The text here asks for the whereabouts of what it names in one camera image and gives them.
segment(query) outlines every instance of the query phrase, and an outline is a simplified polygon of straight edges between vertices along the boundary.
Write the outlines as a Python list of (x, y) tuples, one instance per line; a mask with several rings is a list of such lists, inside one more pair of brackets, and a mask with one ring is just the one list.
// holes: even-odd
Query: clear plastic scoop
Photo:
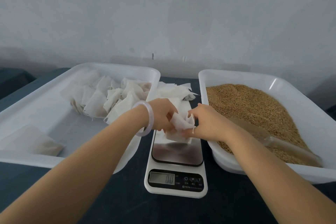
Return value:
[(254, 126), (251, 123), (248, 123), (246, 121), (237, 118), (230, 118), (229, 120), (231, 120), (234, 124), (240, 126), (241, 128), (245, 129), (264, 146), (270, 146), (277, 148), (279, 150), (286, 151), (289, 154), (305, 161), (308, 165), (314, 167), (323, 167), (322, 159), (319, 156), (305, 149), (302, 149), (296, 145), (283, 141), (279, 138), (273, 137), (263, 128)]

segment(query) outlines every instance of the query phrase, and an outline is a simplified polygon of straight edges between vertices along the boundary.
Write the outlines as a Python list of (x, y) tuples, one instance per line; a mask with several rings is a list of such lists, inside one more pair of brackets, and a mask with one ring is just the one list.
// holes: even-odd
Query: scale weighing platform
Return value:
[(154, 131), (146, 168), (145, 188), (150, 193), (201, 198), (208, 192), (201, 140), (190, 144), (164, 138)]

